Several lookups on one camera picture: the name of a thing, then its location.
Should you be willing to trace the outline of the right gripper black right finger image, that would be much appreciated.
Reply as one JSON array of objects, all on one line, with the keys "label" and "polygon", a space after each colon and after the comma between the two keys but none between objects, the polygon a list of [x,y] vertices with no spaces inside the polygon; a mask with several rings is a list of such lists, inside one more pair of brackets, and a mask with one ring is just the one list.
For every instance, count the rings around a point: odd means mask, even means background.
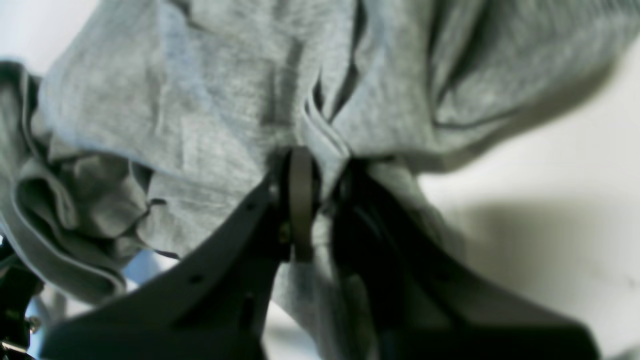
[{"label": "right gripper black right finger image", "polygon": [[516,296],[439,248],[350,161],[333,201],[333,254],[363,281],[382,360],[597,360],[582,323]]}]

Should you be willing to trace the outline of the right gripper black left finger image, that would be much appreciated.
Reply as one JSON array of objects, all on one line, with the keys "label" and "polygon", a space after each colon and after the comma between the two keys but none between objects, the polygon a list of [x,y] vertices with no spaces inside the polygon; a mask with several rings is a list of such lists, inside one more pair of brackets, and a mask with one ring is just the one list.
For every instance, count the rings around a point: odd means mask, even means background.
[{"label": "right gripper black left finger image", "polygon": [[282,263],[308,261],[317,177],[303,146],[195,251],[137,290],[58,325],[43,360],[265,360],[265,319]]}]

